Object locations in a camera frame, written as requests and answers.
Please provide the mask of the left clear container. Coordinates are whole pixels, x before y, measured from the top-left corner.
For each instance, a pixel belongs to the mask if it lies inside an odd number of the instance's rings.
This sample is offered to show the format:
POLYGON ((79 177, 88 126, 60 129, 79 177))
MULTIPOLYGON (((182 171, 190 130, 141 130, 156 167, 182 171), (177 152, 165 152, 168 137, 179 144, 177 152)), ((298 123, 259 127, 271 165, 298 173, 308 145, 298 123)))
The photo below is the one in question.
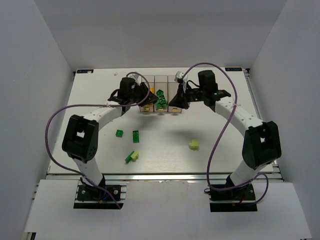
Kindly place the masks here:
MULTIPOLYGON (((154 75, 144 75, 144 77, 149 82, 150 88, 155 90, 155 76, 154 75)), ((148 104, 139 108, 140 112, 154 112, 154 104, 148 104)))

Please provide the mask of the green lego plate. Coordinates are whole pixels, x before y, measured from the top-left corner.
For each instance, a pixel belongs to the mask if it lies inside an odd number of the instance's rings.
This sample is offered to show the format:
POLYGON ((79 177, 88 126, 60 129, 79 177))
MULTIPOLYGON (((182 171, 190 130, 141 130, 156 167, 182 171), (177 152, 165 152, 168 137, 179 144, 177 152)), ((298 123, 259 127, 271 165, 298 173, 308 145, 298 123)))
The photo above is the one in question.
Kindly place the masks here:
POLYGON ((128 164, 131 160, 132 160, 132 154, 134 153, 135 151, 132 151, 126 158, 125 158, 125 163, 128 164))

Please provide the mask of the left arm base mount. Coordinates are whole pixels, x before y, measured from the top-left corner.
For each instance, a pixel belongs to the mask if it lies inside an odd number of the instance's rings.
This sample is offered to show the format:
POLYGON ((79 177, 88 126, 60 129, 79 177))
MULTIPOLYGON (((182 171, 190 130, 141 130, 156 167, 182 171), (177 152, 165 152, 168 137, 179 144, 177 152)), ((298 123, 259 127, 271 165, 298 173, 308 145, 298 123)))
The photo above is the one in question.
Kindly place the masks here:
POLYGON ((105 191, 85 186, 78 181, 74 198, 74 209, 83 210, 120 210, 126 199, 128 182, 106 181, 105 188, 115 201, 105 191))

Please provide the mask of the green long lego brick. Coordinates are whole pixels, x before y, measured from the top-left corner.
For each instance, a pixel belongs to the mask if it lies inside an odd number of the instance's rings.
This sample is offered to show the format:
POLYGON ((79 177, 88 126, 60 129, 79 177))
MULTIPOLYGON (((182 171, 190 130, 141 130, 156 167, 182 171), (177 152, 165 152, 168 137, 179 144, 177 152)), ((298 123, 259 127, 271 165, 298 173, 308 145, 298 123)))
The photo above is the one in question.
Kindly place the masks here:
POLYGON ((132 131, 132 141, 133 143, 139 143, 140 142, 140 135, 138 130, 132 131))

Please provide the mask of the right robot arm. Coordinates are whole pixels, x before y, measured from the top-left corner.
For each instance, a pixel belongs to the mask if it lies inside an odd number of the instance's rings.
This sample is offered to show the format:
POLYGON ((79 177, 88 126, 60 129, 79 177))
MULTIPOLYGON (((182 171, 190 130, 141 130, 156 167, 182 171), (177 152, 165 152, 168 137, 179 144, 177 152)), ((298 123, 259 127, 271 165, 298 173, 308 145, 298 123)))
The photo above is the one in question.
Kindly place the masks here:
POLYGON ((169 106, 187 110, 190 103, 202 102, 216 114, 224 117, 243 136, 242 161, 226 179, 226 189, 233 190, 247 185, 258 172, 282 155, 279 129, 275 122, 265 122, 236 103, 236 98, 224 89, 219 89, 212 70, 198 73, 198 82, 191 88, 183 73, 177 72, 176 95, 169 106))

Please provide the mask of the right blue label sticker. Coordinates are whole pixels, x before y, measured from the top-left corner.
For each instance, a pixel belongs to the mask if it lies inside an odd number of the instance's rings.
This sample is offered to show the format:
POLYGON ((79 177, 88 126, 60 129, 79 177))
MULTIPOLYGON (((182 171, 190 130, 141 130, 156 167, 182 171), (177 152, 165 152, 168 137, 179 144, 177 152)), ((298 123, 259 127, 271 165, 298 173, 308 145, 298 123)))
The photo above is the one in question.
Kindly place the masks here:
POLYGON ((225 67, 226 72, 242 72, 243 69, 241 67, 225 67))

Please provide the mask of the clear container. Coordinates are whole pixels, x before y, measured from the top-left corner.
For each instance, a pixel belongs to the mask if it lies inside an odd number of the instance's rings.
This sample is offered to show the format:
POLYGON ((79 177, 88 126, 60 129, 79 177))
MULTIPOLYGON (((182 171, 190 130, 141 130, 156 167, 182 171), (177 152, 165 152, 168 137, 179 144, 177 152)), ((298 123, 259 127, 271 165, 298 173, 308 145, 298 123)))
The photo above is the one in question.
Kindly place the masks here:
MULTIPOLYGON (((154 75, 144 75, 144 77, 149 82, 150 88, 155 90, 155 76, 154 75)), ((148 104, 139 108, 140 112, 154 112, 154 104, 148 104)))
MULTIPOLYGON (((168 103, 175 97, 178 91, 179 84, 175 82, 175 76, 169 75, 168 76, 168 103)), ((169 113, 181 113, 182 109, 175 106, 168 105, 168 112, 169 113)))
POLYGON ((155 77, 154 77, 154 93, 155 93, 155 95, 156 95, 157 90, 159 90, 159 89, 163 91, 163 95, 165 96, 165 99, 167 100, 167 105, 163 105, 163 106, 165 106, 165 109, 162 111, 157 111, 156 105, 154 105, 154 110, 159 113, 167 112, 168 111, 168 76, 167 75, 155 75, 155 77))

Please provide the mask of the green 2x3 lego brick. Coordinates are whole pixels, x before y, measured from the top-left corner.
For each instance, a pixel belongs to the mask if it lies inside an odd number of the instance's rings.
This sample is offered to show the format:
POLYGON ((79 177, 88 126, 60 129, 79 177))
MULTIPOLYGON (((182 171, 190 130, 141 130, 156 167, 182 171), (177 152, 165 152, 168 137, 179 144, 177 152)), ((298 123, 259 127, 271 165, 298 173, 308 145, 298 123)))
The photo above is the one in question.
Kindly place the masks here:
POLYGON ((160 105, 167 105, 168 104, 168 102, 163 94, 158 96, 158 103, 160 105))

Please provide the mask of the left blue label sticker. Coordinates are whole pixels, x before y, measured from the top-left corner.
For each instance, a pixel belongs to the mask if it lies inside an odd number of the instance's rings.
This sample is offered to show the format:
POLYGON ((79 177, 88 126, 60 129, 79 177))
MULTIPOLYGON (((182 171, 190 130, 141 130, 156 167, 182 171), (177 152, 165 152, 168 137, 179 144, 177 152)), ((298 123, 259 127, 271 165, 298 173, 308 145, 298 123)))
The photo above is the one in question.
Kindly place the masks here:
POLYGON ((94 72, 93 69, 78 69, 76 71, 77 74, 91 74, 93 72, 94 72))

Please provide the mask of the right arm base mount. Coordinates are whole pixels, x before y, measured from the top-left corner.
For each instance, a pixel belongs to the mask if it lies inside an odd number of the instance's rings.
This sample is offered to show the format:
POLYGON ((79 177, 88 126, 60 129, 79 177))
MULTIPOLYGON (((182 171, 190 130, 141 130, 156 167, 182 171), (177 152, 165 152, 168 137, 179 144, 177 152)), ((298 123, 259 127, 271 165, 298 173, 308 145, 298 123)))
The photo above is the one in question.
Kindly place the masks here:
POLYGON ((257 212, 256 195, 252 184, 228 191, 207 188, 212 213, 257 212))

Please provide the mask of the right clear container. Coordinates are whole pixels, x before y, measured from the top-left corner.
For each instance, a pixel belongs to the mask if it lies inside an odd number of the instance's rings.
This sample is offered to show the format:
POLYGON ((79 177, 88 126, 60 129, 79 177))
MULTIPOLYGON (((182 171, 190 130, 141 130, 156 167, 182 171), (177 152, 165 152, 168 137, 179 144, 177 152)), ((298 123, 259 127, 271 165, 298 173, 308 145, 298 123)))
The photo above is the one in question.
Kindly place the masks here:
MULTIPOLYGON (((175 82, 175 76, 169 75, 168 76, 168 103, 175 97, 178 91, 179 84, 175 82)), ((168 112, 169 113, 181 113, 182 109, 175 106, 168 105, 168 112)))

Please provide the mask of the middle clear container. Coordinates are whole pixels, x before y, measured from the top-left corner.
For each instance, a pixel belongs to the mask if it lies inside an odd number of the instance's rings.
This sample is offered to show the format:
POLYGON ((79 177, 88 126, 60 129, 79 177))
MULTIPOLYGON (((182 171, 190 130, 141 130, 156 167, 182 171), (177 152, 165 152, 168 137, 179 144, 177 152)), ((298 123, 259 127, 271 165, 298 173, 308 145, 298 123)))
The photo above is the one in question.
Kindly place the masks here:
POLYGON ((163 106, 165 106, 165 109, 162 111, 157 111, 156 105, 154 105, 154 110, 159 113, 167 112, 168 111, 168 76, 167 75, 155 75, 155 77, 154 77, 154 93, 155 93, 155 95, 156 95, 157 90, 159 90, 159 89, 163 91, 163 95, 165 96, 165 99, 167 100, 167 105, 163 105, 163 106))

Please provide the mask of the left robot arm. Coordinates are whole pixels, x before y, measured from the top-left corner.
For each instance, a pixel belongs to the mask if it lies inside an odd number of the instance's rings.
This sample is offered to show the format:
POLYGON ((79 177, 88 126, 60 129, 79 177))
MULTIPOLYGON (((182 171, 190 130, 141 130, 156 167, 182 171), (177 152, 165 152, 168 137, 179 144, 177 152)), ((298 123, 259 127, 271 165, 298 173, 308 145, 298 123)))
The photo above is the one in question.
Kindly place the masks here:
POLYGON ((149 81, 138 74, 123 77, 119 88, 114 90, 107 102, 84 115, 73 114, 62 141, 62 150, 72 158, 83 176, 84 185, 103 188, 105 178, 99 170, 95 155, 98 151, 99 132, 108 123, 123 116, 131 107, 143 107, 157 101, 149 81))

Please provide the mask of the light green sloped lego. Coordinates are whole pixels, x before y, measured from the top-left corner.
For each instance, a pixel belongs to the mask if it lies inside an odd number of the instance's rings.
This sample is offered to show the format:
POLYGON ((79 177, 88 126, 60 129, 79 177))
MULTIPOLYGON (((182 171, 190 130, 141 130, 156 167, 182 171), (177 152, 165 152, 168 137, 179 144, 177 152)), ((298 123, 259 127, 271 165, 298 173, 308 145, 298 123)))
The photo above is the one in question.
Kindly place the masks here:
POLYGON ((200 147, 200 143, 199 143, 199 140, 198 139, 192 139, 191 142, 188 144, 188 147, 191 149, 191 150, 198 150, 199 147, 200 147))

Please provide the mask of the green sloped lego brick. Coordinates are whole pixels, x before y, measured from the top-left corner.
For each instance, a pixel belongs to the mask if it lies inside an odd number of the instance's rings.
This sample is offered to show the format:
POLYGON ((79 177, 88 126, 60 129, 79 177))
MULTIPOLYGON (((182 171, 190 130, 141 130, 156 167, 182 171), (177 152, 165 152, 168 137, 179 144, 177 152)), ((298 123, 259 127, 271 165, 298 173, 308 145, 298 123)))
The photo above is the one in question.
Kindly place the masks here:
POLYGON ((157 96, 162 96, 163 94, 164 94, 164 92, 161 89, 156 91, 157 96))

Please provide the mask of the blue label sticker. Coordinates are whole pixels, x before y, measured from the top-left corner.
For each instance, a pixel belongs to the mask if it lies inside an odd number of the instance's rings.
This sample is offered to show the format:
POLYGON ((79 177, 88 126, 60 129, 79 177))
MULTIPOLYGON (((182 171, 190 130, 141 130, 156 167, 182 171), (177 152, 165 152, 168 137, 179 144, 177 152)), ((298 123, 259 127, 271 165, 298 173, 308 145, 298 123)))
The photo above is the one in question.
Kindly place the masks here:
POLYGON ((91 74, 93 72, 94 72, 93 69, 78 69, 76 71, 77 74, 91 74))
POLYGON ((242 72, 243 69, 241 67, 225 67, 226 72, 242 72))

